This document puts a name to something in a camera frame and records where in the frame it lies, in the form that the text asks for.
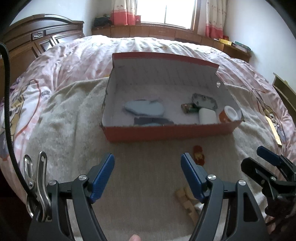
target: window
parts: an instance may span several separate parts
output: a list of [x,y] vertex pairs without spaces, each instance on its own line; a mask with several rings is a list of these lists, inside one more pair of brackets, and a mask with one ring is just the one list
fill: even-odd
[[137,0],[141,22],[161,23],[192,28],[196,0]]

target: open box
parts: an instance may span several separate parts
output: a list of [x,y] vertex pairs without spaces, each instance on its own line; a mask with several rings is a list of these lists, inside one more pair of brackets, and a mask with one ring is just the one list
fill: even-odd
[[[244,120],[242,111],[216,75],[219,65],[187,56],[166,53],[114,53],[113,69],[102,106],[101,127],[108,141],[188,139],[226,135]],[[199,124],[197,113],[185,114],[181,104],[190,103],[193,93],[213,97],[216,115],[226,105],[239,119],[229,123]],[[158,100],[163,117],[174,124],[134,126],[135,115],[124,109],[132,100]]]

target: curtain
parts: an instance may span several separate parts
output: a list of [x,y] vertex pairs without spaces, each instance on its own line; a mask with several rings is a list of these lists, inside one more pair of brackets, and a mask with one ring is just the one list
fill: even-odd
[[112,0],[111,21],[114,25],[135,25],[135,0]]
[[207,25],[205,34],[209,38],[223,38],[227,0],[207,0]]

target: screw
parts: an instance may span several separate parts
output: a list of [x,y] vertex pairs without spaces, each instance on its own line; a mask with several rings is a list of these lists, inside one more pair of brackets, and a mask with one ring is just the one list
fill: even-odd
[[208,179],[210,179],[210,180],[216,180],[216,176],[214,175],[214,174],[210,174],[210,175],[208,175],[207,176],[208,177]]
[[83,180],[85,180],[87,178],[87,176],[86,175],[80,175],[79,177],[78,177],[78,179],[80,180],[80,181],[83,181]]
[[244,185],[246,185],[246,182],[244,180],[239,180],[239,184],[244,186]]
[[57,183],[56,180],[51,180],[51,181],[49,181],[48,184],[49,184],[50,186],[54,186],[56,183]]

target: metal clip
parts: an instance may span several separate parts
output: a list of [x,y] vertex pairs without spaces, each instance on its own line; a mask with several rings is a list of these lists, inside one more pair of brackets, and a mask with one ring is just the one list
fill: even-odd
[[[49,213],[51,208],[51,201],[48,197],[45,180],[46,180],[46,167],[47,167],[47,156],[44,151],[41,151],[38,155],[36,170],[33,174],[33,163],[29,155],[24,156],[24,174],[25,180],[29,186],[29,189],[36,195],[38,202],[41,205],[42,216],[40,221],[49,221],[51,219]],[[26,206],[29,214],[33,217],[36,206],[27,197]]]

